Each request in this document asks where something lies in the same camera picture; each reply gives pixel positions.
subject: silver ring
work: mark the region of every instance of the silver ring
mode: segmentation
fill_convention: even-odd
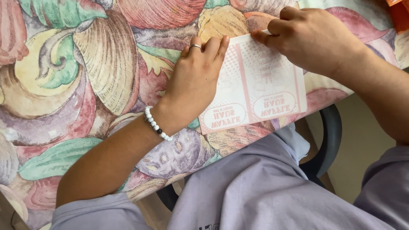
[[[197,47],[197,48],[200,49],[200,51],[202,51],[202,47],[201,47],[200,45],[193,44],[193,45],[191,45],[191,46],[189,47],[189,50],[190,50],[192,47]]]

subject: bracelet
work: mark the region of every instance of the bracelet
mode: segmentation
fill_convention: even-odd
[[[166,135],[165,132],[163,132],[159,126],[156,124],[156,121],[153,120],[152,114],[151,114],[151,108],[153,108],[153,106],[147,106],[145,108],[145,112],[144,112],[144,117],[145,117],[145,121],[147,121],[149,123],[149,126],[153,128],[153,130],[155,130],[156,133],[159,134],[160,137],[162,137],[163,139],[165,139],[166,141],[171,141],[173,139],[173,136],[168,136]]]

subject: chair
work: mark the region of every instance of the chair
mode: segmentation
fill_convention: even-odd
[[[321,147],[315,157],[308,162],[301,164],[300,168],[306,174],[308,179],[319,186],[325,188],[324,184],[319,180],[332,165],[337,156],[339,145],[342,137],[342,122],[338,109],[335,104],[332,104],[319,111],[324,127],[324,136]],[[176,205],[179,196],[176,194],[172,185],[168,185],[157,191],[162,203],[170,210]]]

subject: tablecloth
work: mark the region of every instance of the tablecloth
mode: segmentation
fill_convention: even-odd
[[[155,105],[192,36],[266,29],[286,5],[326,9],[377,55],[409,66],[408,33],[396,35],[384,0],[2,0],[0,191],[31,229],[49,228],[61,176]],[[149,152],[120,191],[143,198],[352,94],[304,77],[307,112],[208,135],[196,119]]]

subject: lavender shirt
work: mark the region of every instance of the lavender shirt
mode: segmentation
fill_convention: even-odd
[[[267,137],[194,173],[168,230],[409,229],[409,147],[366,171],[354,204],[305,179],[294,150]],[[57,208],[51,230],[151,229],[124,193]]]

